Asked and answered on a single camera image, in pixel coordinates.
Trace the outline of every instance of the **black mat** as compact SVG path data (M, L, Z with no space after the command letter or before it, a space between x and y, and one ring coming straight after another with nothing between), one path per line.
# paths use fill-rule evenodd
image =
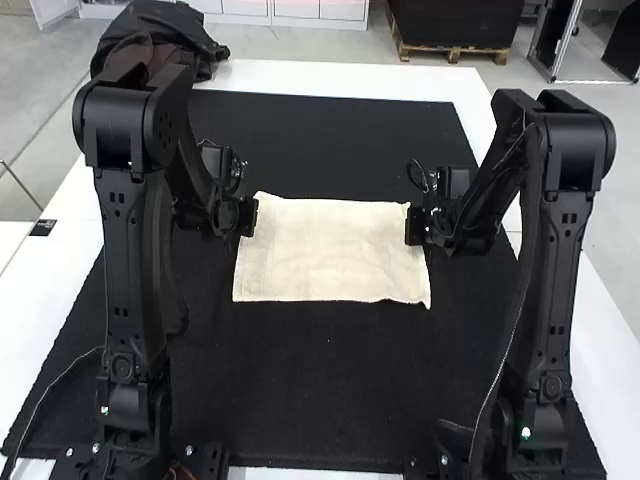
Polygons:
M475 161L450 104L196 92L198 137L250 162L252 189L291 197L418 200L406 160ZM242 465L400 471L432 452L435 420L472 425L493 376L516 260L500 235L487 257L429 266L433 306L380 302L231 302L235 246L177 232L174 267L192 325L172 344L172 437L222 441ZM100 256L44 363L3 452L10 453L45 386L102 341ZM26 450L54 457L89 442L97 362L43 409ZM575 467L601 469L582 419Z

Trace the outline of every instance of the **black jacket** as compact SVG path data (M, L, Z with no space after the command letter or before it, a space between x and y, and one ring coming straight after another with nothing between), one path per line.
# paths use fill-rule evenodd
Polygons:
M204 15L186 3L134 0L111 22L91 60L91 77L109 62L140 59L151 75L165 63L190 65L195 81L209 80L213 65L229 58L226 45L204 30Z

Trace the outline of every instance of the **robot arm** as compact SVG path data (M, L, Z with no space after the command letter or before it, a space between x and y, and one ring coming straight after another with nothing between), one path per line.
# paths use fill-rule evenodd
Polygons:
M551 479L566 466L577 414L569 346L578 262L615 132L607 117L563 91L543 91L535 101L498 90L492 108L495 138L472 182L468 170L440 167L416 179L409 167L424 197L408 211L408 245L483 255L518 192L522 211L520 274L495 381L472 429L439 422L440 477Z
M142 63L118 65L83 87L73 108L104 228L107 332L96 415L98 441L109 452L104 471L114 478L159 479L169 469L165 325L180 302L174 219L215 236L252 236L256 224L258 202L239 194L245 164L227 147L196 144L187 113L193 78L182 65L153 78Z

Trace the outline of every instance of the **white cabinet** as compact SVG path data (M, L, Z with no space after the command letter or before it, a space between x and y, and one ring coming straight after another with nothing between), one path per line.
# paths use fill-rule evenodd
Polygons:
M84 3L82 0L0 0L2 5L29 1L40 28L75 9L80 18L113 19L127 3ZM175 2L176 0L158 0ZM183 0L205 14L205 22L247 25L366 30L369 0Z
M187 3L202 13L222 13L222 0L189 0Z
M276 17L320 18L320 0L274 0Z
M365 0L320 0L320 18L364 21Z
M78 8L78 0L31 0L30 3L41 30Z
M269 10L267 0L222 0L222 13L266 17Z

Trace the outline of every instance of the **floor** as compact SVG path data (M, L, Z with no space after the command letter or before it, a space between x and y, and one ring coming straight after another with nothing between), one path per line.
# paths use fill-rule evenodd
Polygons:
M41 33L32 18L0 16L0 158L45 206L79 151L71 132L71 104L86 78L104 21L65 19ZM211 36L231 48L234 58L399 64L384 9L372 0L367 32L287 27L207 25ZM481 55L464 56L490 91L521 88L531 95L548 84L526 60L533 28L521 26L509 64L496 67ZM588 28L570 44L560 79L611 80L598 61L602 41ZM446 65L444 57L413 57L411 65ZM598 195L584 249L640 340L640 144L636 112L640 86L558 85L592 104L614 122L618 154ZM34 220L40 207L0 165L0 220Z

